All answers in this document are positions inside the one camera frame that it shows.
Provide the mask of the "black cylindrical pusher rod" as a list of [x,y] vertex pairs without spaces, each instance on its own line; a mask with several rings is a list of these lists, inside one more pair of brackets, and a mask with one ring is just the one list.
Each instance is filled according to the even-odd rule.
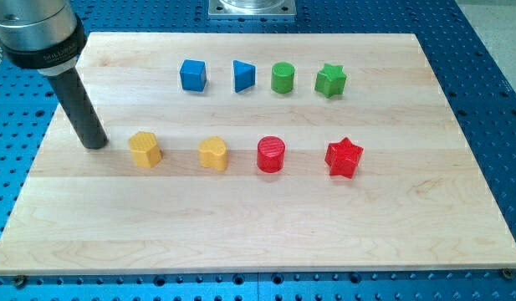
[[48,76],[64,113],[86,149],[105,147],[108,137],[75,68]]

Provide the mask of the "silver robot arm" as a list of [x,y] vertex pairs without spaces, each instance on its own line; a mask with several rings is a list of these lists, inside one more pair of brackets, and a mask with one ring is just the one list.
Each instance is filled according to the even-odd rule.
[[86,42],[67,0],[0,0],[3,52],[19,68],[48,79],[83,147],[97,150],[108,138],[75,68]]

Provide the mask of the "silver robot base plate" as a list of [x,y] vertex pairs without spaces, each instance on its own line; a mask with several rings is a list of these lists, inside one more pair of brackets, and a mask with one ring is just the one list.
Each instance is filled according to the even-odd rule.
[[211,18],[242,17],[294,17],[297,14],[294,0],[209,0]]

